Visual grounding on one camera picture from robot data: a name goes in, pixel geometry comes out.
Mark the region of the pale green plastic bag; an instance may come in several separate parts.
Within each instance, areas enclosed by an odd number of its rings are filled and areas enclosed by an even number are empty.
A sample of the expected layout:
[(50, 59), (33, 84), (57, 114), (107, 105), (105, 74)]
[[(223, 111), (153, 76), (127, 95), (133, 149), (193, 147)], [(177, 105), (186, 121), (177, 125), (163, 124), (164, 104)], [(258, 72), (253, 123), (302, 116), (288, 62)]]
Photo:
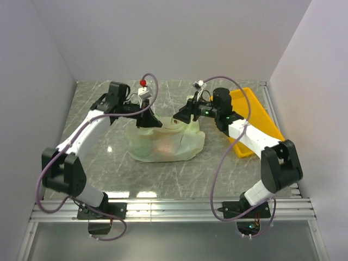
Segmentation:
[(130, 156), (145, 163), (187, 161), (204, 147), (206, 134), (199, 122), (189, 124), (171, 117), (161, 117), (160, 128), (126, 127)]

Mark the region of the yellow plastic tray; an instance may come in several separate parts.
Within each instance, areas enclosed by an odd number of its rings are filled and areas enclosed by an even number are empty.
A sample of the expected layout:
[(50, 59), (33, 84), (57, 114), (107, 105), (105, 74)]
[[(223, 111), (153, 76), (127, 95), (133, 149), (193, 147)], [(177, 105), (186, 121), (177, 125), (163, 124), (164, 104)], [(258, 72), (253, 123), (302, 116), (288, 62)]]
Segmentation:
[[(280, 132), (280, 130), (276, 127), (275, 123), (269, 116), (269, 114), (266, 112), (264, 107), (262, 106), (259, 99), (256, 97), (254, 92), (249, 88), (245, 87), (243, 88), (244, 92), (246, 93), (246, 96), (248, 100), (250, 101), (251, 105), (251, 117), (250, 117), (250, 124), (254, 127), (258, 128), (260, 131), (264, 132), (265, 134), (276, 138), (278, 140), (284, 141), (285, 138)], [(233, 111), (238, 113), (244, 118), (247, 118), (248, 116), (248, 106), (247, 101), (241, 92), (241, 90), (233, 90), (229, 92), (229, 95), (231, 96), (231, 106)], [(248, 156), (251, 156), (254, 154), (251, 149), (249, 149), (247, 146), (245, 146), (242, 142), (238, 142), (233, 147), (236, 155), (238, 158), (245, 158)]]

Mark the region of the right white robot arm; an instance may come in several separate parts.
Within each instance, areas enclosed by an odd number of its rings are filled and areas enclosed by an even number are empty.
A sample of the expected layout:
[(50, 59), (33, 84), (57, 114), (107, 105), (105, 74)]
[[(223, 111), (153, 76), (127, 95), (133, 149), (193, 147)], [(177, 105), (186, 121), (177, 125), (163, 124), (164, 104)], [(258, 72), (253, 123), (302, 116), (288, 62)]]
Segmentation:
[(303, 172), (295, 144), (290, 140), (274, 138), (251, 125), (248, 119), (233, 109), (228, 89), (216, 88), (211, 101), (205, 101), (195, 93), (173, 118), (190, 123), (201, 116), (214, 119), (219, 131), (241, 142), (260, 159), (260, 180), (244, 192), (239, 200), (239, 210), (243, 216), (254, 216), (260, 203), (302, 179)]

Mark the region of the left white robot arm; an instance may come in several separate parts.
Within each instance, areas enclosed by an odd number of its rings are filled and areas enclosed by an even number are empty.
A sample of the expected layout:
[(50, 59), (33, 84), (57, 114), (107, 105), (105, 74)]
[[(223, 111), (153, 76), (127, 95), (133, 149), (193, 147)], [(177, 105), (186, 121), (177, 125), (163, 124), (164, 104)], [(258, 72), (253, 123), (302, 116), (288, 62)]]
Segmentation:
[(151, 110), (158, 93), (151, 90), (145, 79), (140, 80), (137, 103), (128, 99), (130, 91), (127, 84), (111, 82), (108, 92), (92, 104), (79, 127), (56, 148), (43, 151), (37, 191), (45, 187), (83, 202), (98, 219), (109, 214), (108, 195), (88, 184), (81, 159), (98, 137), (121, 117), (135, 119), (136, 126), (141, 128), (162, 126)]

